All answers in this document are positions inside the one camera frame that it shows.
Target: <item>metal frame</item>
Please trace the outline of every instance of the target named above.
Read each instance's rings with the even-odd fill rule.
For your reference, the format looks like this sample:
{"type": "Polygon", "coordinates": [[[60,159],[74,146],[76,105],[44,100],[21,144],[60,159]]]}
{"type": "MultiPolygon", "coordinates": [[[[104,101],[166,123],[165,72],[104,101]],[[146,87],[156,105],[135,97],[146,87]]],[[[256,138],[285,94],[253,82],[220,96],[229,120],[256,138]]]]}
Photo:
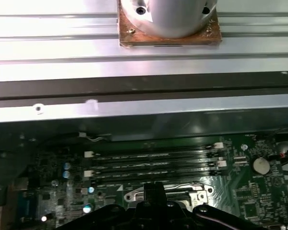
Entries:
{"type": "Polygon", "coordinates": [[[6,81],[0,82],[0,100],[259,89],[287,93],[288,71],[6,81]]]}

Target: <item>black plastic part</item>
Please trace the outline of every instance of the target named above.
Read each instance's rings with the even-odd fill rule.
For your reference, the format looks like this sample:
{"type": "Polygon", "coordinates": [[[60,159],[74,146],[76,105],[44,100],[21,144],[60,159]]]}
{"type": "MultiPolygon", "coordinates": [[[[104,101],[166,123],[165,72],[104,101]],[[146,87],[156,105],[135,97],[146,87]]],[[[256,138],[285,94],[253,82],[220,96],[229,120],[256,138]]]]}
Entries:
{"type": "Polygon", "coordinates": [[[193,212],[183,210],[174,201],[167,201],[162,183],[144,185],[144,201],[125,211],[108,205],[69,222],[59,230],[265,230],[236,216],[208,205],[193,212]]]}
{"type": "Polygon", "coordinates": [[[194,218],[199,219],[208,229],[265,230],[264,227],[223,212],[209,205],[199,205],[193,209],[194,218]]]}

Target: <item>metal bar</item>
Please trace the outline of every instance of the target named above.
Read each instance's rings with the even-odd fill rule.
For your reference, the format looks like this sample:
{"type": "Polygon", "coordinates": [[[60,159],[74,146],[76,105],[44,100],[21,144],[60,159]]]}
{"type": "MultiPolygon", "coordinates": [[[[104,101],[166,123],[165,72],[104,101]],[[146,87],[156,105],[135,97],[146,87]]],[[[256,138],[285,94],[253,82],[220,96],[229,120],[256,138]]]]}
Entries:
{"type": "Polygon", "coordinates": [[[32,105],[0,108],[0,122],[56,120],[89,117],[158,115],[189,112],[234,113],[268,108],[288,108],[288,94],[173,99],[81,104],[32,105]]]}

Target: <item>screw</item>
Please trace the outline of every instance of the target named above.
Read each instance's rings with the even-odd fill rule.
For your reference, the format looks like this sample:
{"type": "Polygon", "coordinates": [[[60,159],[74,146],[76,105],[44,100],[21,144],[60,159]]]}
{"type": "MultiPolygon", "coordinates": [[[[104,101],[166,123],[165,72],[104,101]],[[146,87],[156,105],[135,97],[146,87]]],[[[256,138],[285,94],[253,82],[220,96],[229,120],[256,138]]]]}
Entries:
{"type": "Polygon", "coordinates": [[[242,144],[241,145],[241,149],[243,150],[243,151],[245,151],[245,150],[247,150],[249,147],[246,145],[246,144],[242,144]]]}
{"type": "Polygon", "coordinates": [[[167,206],[168,206],[168,207],[174,207],[174,203],[173,203],[173,202],[168,202],[168,203],[167,203],[167,206]]]}
{"type": "Polygon", "coordinates": [[[135,29],[130,29],[127,32],[130,33],[130,34],[134,34],[135,33],[135,29]]]}
{"type": "Polygon", "coordinates": [[[200,207],[199,210],[200,212],[208,212],[208,209],[205,207],[200,207]]]}

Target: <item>capacitor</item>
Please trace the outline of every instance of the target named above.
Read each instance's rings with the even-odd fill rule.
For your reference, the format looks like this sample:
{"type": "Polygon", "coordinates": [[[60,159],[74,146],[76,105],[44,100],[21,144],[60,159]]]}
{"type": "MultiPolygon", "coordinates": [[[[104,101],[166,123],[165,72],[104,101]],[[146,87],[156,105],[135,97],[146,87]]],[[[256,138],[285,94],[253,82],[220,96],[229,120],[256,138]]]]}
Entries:
{"type": "Polygon", "coordinates": [[[267,159],[259,157],[253,161],[252,165],[254,171],[260,175],[266,175],[270,171],[270,163],[267,159]]]}
{"type": "Polygon", "coordinates": [[[71,176],[71,173],[70,173],[69,171],[64,171],[64,172],[63,172],[63,177],[64,177],[65,179],[68,179],[70,176],[71,176]]]}
{"type": "Polygon", "coordinates": [[[53,218],[54,218],[54,215],[52,213],[48,213],[48,214],[42,216],[41,221],[46,222],[47,220],[50,220],[53,218]]]}
{"type": "Polygon", "coordinates": [[[83,207],[83,212],[85,213],[85,214],[87,214],[87,213],[90,213],[91,211],[92,211],[92,205],[91,204],[86,204],[84,207],[83,207]]]}
{"type": "Polygon", "coordinates": [[[53,181],[51,181],[51,185],[53,187],[59,186],[59,181],[58,180],[53,180],[53,181]]]}
{"type": "Polygon", "coordinates": [[[94,192],[94,188],[93,187],[89,187],[87,191],[88,191],[88,193],[93,193],[94,192]]]}
{"type": "Polygon", "coordinates": [[[71,168],[71,164],[66,162],[63,167],[65,170],[69,170],[71,168]]]}

